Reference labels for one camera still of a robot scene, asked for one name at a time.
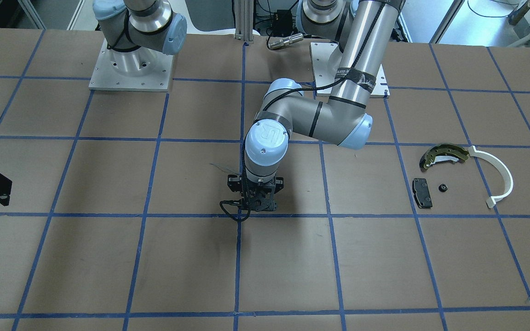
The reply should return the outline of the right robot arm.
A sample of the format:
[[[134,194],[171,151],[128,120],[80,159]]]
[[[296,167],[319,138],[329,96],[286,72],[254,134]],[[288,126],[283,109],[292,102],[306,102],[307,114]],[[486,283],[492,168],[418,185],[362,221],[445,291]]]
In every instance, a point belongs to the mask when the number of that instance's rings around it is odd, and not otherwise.
[[[95,19],[105,37],[98,63],[108,78],[168,78],[187,35],[187,21],[167,0],[95,0]],[[12,180],[0,174],[0,205],[7,206]]]

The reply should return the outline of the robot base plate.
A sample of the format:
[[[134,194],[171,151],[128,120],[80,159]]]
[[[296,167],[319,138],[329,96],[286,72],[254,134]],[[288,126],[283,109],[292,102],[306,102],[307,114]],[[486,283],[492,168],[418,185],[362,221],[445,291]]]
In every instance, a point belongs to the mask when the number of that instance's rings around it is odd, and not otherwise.
[[[144,47],[132,52],[109,50],[104,40],[89,88],[97,91],[168,92],[174,59],[174,55]]]
[[[334,80],[340,79],[337,71],[346,77],[346,81],[352,81],[364,88],[374,88],[370,92],[371,98],[389,97],[390,91],[387,83],[386,75],[383,65],[380,65],[376,73],[371,73],[368,70],[359,72],[352,69],[349,73],[349,68],[340,69],[340,60],[343,53],[339,50],[336,43],[311,43],[311,60],[313,73],[315,77],[315,87],[328,86]]]

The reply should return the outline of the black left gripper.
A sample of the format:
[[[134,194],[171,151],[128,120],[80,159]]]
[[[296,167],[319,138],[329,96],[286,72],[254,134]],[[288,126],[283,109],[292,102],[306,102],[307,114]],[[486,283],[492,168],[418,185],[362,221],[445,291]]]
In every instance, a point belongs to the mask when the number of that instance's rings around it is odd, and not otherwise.
[[[229,174],[227,186],[233,192],[240,191],[242,196],[239,200],[230,200],[232,205],[256,212],[276,211],[278,204],[274,195],[284,188],[284,178],[275,177],[266,183],[254,183],[247,179],[246,184],[243,184],[240,176]]]

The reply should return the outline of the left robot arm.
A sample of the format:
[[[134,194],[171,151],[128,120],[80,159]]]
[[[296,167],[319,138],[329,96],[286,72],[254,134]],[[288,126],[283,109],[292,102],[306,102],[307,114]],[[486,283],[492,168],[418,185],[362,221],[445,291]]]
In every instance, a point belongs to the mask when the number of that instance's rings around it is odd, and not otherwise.
[[[362,149],[374,120],[366,113],[381,61],[404,0],[298,0],[300,32],[336,42],[329,59],[330,82],[302,86],[278,78],[263,96],[242,142],[242,171],[227,177],[238,200],[219,202],[251,212],[274,211],[283,189],[278,167],[293,134],[349,149]]]

